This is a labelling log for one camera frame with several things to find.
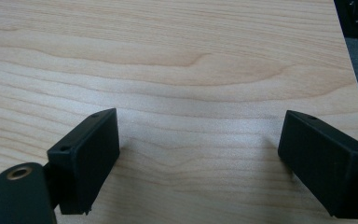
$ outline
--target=screw hole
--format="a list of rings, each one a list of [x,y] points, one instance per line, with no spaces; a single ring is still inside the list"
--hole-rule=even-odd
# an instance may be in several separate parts
[[[60,151],[68,151],[69,149],[71,149],[71,147],[63,146],[63,147],[60,148]]]
[[[17,179],[21,179],[25,176],[27,176],[28,174],[30,174],[32,172],[32,168],[29,166],[22,166],[19,167],[15,170],[12,170],[10,173],[7,174],[7,179],[9,180],[17,180]]]

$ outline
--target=wood grain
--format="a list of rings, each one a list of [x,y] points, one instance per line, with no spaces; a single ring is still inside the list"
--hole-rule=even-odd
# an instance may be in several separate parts
[[[117,165],[60,223],[358,223],[277,155],[287,109],[358,139],[333,1],[0,1],[0,172],[110,107]]]

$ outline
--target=light wood surface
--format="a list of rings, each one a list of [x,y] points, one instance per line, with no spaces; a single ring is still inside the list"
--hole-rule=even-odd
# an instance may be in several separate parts
[[[287,109],[358,139],[333,0],[0,1],[0,172],[110,107],[117,165],[59,223],[358,223],[277,154]]]

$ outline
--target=black plastic bracket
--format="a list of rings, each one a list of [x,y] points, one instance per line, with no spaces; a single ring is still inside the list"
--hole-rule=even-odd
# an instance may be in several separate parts
[[[278,153],[331,216],[358,218],[358,141],[289,110]]]
[[[48,151],[48,163],[13,166],[0,174],[0,223],[56,223],[91,210],[119,155],[117,112],[83,120]]]

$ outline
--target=black mount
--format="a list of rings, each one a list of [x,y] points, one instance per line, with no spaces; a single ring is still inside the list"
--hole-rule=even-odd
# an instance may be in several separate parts
[[[289,110],[278,154],[330,216],[358,218],[358,141],[320,119]]]
[[[28,162],[0,174],[0,223],[56,223],[91,210],[119,155],[117,113],[89,116],[48,151],[42,167]]]

